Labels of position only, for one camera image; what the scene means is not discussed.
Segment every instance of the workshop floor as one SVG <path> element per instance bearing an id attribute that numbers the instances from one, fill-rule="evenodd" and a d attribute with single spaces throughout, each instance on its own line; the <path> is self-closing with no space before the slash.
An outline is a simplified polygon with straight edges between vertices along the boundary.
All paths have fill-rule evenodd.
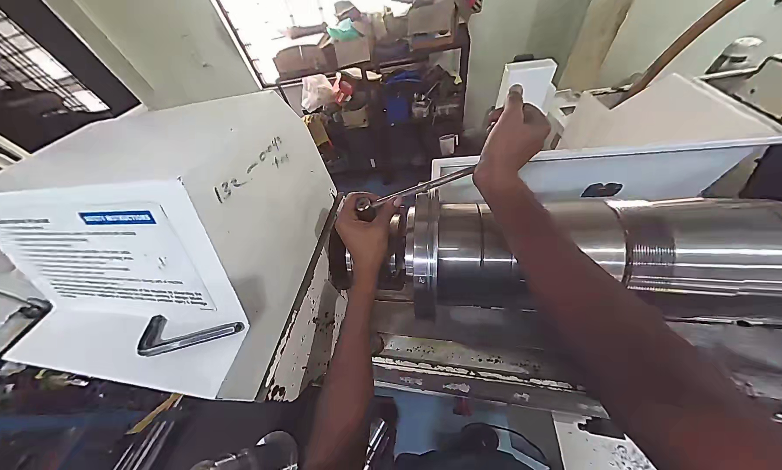
<path id="1" fill-rule="evenodd" d="M 377 387 L 378 396 L 391 396 L 397 405 L 399 422 L 394 455 L 401 453 L 422 454 L 435 450 L 447 438 L 458 433 L 472 422 L 485 422 L 507 427 L 522 433 L 536 444 L 548 458 L 550 468 L 561 470 L 561 456 L 556 441 L 551 412 L 536 411 L 518 406 L 490 403 L 481 400 L 467 400 L 466 412 L 456 414 L 457 399 L 452 396 L 426 395 L 413 391 Z M 530 468 L 541 470 L 547 466 L 513 448 L 511 434 L 497 431 L 501 445 L 499 449 L 511 453 Z"/>

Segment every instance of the metal bracket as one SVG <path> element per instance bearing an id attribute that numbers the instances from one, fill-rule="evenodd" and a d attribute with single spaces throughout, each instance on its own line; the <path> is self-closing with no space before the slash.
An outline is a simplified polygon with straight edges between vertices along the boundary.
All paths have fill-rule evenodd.
<path id="1" fill-rule="evenodd" d="M 21 303 L 23 306 L 17 312 L 28 319 L 37 319 L 52 311 L 52 303 L 46 299 L 38 299 L 36 297 L 24 299 L 20 295 L 12 294 L 2 289 L 0 289 L 0 297 Z"/>
<path id="2" fill-rule="evenodd" d="M 194 333 L 177 336 L 176 338 L 162 339 L 162 330 L 165 329 L 166 323 L 168 323 L 168 319 L 162 315 L 154 315 L 150 319 L 145 332 L 139 338 L 138 346 L 136 346 L 136 353 L 139 356 L 157 356 L 177 349 L 187 348 L 188 346 L 200 345 L 214 339 L 235 335 L 245 328 L 238 321 L 195 331 Z"/>

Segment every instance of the metal handle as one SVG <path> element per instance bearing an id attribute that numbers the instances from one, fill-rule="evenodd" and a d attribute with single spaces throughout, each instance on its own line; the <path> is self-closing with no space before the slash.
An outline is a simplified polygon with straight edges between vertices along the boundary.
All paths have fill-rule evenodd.
<path id="1" fill-rule="evenodd" d="M 136 346 L 136 352 L 139 356 L 157 356 L 177 349 L 187 348 L 188 346 L 200 345 L 214 339 L 235 335 L 245 328 L 238 321 L 195 331 L 194 333 L 177 336 L 176 338 L 162 339 L 162 330 L 167 322 L 168 319 L 162 315 L 154 315 L 150 319 L 145 332 L 139 338 L 139 345 Z"/>
<path id="2" fill-rule="evenodd" d="M 420 183 L 417 186 L 409 187 L 408 189 L 403 189 L 402 191 L 397 191 L 394 194 L 376 199 L 374 202 L 371 202 L 371 200 L 368 198 L 360 198 L 358 201 L 356 201 L 357 217 L 359 217 L 360 220 L 364 220 L 365 222 L 371 222 L 377 215 L 376 209 L 386 202 L 392 201 L 394 198 L 404 198 L 406 196 L 412 196 L 421 192 L 426 192 L 430 189 L 434 189 L 435 187 L 441 187 L 446 183 L 459 180 L 464 176 L 471 175 L 475 171 L 476 166 L 477 164 L 467 166 L 463 170 L 458 170 L 453 173 L 449 173 L 448 175 L 434 178 L 432 181 L 427 181 L 425 183 Z"/>
<path id="3" fill-rule="evenodd" d="M 36 319 L 52 311 L 52 303 L 46 299 L 36 297 L 22 298 L 20 295 L 0 289 L 0 297 L 11 299 L 23 306 L 18 310 L 23 316 L 30 319 Z"/>

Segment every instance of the shiny steel shaft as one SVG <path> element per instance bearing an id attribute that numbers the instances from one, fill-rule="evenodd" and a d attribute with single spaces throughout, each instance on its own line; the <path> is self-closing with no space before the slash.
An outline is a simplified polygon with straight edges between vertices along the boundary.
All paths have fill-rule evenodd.
<path id="1" fill-rule="evenodd" d="M 628 289 L 782 298 L 782 202 L 582 199 L 545 208 Z M 407 219 L 404 265 L 418 316 L 434 316 L 435 305 L 535 307 L 486 204 L 440 203 L 431 191 Z"/>

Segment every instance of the plastic bag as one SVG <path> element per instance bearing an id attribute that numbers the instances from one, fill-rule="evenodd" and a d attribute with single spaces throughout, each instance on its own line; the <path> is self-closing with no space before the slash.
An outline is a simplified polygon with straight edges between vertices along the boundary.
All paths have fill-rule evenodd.
<path id="1" fill-rule="evenodd" d="M 301 85 L 301 105 L 307 111 L 317 110 L 335 100 L 334 86 L 322 74 L 304 77 Z"/>

